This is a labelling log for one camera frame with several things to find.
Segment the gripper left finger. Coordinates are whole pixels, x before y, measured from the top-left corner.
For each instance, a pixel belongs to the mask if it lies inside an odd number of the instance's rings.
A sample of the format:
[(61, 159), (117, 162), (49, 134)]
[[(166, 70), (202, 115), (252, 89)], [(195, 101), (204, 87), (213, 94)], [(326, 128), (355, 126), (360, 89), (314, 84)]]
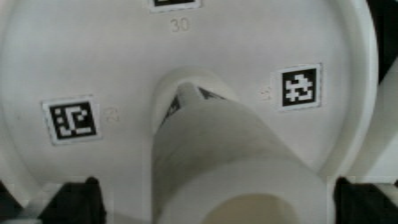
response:
[(47, 183), (10, 224), (106, 224), (99, 180)]

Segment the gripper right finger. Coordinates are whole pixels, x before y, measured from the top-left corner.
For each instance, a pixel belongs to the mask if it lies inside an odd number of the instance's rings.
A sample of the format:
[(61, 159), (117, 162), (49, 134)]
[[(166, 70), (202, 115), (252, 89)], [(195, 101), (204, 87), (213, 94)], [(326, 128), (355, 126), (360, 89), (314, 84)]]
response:
[(372, 183), (339, 177), (332, 198), (335, 224), (398, 224), (398, 205)]

